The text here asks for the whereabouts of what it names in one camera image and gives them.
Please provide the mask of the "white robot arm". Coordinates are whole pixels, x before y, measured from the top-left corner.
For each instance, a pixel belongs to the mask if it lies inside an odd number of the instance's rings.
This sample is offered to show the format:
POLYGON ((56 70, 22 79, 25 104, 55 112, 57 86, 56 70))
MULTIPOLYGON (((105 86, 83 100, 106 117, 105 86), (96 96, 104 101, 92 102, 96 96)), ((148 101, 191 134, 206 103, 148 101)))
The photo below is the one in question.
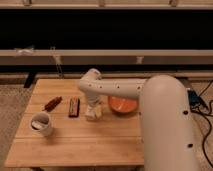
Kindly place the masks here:
POLYGON ((200 171, 187 89, 176 78, 103 79, 92 68, 78 82, 89 108, 102 95, 139 102, 145 171, 200 171))

